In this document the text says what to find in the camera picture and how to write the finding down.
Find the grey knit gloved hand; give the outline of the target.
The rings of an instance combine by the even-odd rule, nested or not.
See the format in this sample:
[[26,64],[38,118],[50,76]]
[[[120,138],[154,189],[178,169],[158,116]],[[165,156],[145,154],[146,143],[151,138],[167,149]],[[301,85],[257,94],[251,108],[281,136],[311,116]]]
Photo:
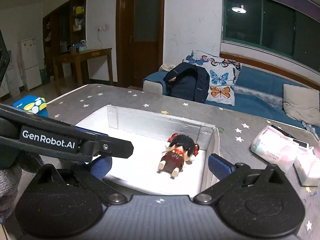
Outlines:
[[43,165],[39,154],[21,153],[10,168],[1,170],[1,223],[13,212],[22,170],[37,173]]

